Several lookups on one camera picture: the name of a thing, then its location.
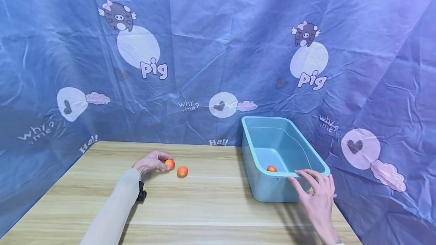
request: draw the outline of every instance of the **cartoon pig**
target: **cartoon pig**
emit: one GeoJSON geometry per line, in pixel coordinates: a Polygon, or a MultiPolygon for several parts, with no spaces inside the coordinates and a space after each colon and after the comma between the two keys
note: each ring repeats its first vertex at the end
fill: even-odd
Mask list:
{"type": "Polygon", "coordinates": [[[292,34],[295,35],[296,47],[298,47],[298,45],[302,47],[307,45],[307,47],[310,47],[313,39],[318,37],[321,33],[321,30],[319,30],[317,26],[312,23],[307,23],[306,21],[303,21],[302,24],[299,24],[297,28],[292,27],[291,31],[292,34]]]}
{"type": "Polygon", "coordinates": [[[123,4],[107,0],[102,4],[103,9],[98,8],[98,14],[104,16],[112,30],[126,30],[132,31],[136,13],[123,4]]]}

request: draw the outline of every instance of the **black wrist strap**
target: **black wrist strap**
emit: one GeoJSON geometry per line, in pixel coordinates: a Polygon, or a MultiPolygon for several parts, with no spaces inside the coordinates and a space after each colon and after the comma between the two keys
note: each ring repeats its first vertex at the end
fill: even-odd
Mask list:
{"type": "Polygon", "coordinates": [[[139,181],[139,194],[137,198],[137,202],[143,202],[147,197],[147,191],[144,190],[144,183],[139,181]]]}

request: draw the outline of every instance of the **blue plastic bin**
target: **blue plastic bin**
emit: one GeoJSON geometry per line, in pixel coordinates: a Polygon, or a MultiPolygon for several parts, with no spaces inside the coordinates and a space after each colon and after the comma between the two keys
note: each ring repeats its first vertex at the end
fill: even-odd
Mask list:
{"type": "Polygon", "coordinates": [[[242,122],[244,164],[251,193],[259,202],[298,202],[288,176],[297,178],[305,191],[310,184],[295,170],[312,168],[330,174],[330,168],[289,119],[244,116],[242,122]],[[277,172],[267,171],[269,165],[277,172]]]}

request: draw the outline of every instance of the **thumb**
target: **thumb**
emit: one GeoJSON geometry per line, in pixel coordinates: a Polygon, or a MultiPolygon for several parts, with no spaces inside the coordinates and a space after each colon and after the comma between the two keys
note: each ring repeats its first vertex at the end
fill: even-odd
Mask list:
{"type": "Polygon", "coordinates": [[[291,182],[292,186],[295,188],[295,191],[297,191],[298,197],[300,199],[304,199],[304,197],[306,197],[308,195],[306,193],[306,191],[304,191],[304,189],[301,187],[301,184],[298,182],[297,179],[295,179],[292,176],[289,176],[288,180],[291,182]]]}

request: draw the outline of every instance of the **pink cloud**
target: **pink cloud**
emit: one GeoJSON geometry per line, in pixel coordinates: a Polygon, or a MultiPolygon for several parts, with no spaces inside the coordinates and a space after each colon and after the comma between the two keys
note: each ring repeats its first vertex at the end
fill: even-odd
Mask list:
{"type": "Polygon", "coordinates": [[[257,109],[258,106],[254,102],[244,101],[244,102],[238,102],[238,105],[236,106],[236,110],[241,112],[247,112],[257,109]]]}
{"type": "Polygon", "coordinates": [[[92,104],[100,105],[100,104],[108,104],[110,102],[110,98],[105,96],[104,94],[99,94],[96,91],[86,95],[86,101],[92,104]]]}
{"type": "Polygon", "coordinates": [[[398,192],[406,191],[407,187],[404,183],[404,176],[398,173],[397,168],[393,164],[376,160],[371,164],[371,170],[374,174],[374,177],[382,184],[387,185],[391,189],[398,192]]]}

